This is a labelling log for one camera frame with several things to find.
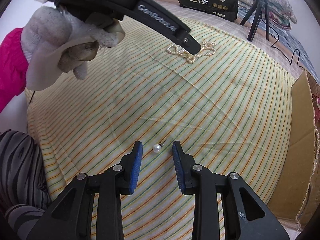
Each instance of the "pearl earring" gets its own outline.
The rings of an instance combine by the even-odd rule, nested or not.
[[[163,143],[160,142],[159,144],[155,144],[152,147],[153,152],[159,153],[161,151],[161,147],[163,147]]]
[[[155,153],[159,153],[159,152],[161,151],[161,145],[160,145],[160,144],[155,144],[155,145],[153,145],[152,150],[153,150]]]

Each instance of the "cardboard box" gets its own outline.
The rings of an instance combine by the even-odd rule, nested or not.
[[[315,91],[320,91],[319,85],[312,86]],[[299,223],[304,228],[320,203],[314,108],[306,71],[293,84],[291,97],[288,152],[268,207],[277,218],[287,222],[286,226],[291,224],[296,229]]]

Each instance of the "tripod leg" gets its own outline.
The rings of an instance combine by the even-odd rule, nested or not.
[[[253,40],[253,37],[256,34],[256,31],[257,31],[257,29],[259,27],[259,22],[260,22],[261,16],[262,16],[262,11],[261,11],[260,6],[258,6],[257,10],[256,10],[256,13],[254,15],[254,19],[253,19],[253,22],[252,22],[252,26],[251,26],[249,35],[248,35],[248,41],[252,41]]]
[[[269,33],[270,33],[270,19],[269,19],[269,8],[268,3],[266,2],[264,6],[264,12],[266,16],[266,40],[269,40]]]
[[[250,16],[253,14],[257,6],[258,6],[258,0],[255,0],[255,2],[251,5],[249,11],[245,15],[245,17],[240,22],[240,25],[244,25],[247,22],[247,20],[249,20]]]

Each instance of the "white work glove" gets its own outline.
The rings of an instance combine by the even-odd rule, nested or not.
[[[27,89],[44,90],[71,70],[83,80],[87,61],[94,59],[99,47],[115,47],[125,36],[117,20],[107,31],[84,23],[64,9],[40,7],[21,33],[22,51],[29,63]]]

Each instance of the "pink sleeve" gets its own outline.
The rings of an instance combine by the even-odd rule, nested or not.
[[[22,30],[14,29],[0,45],[0,113],[26,87],[28,62],[20,43]]]

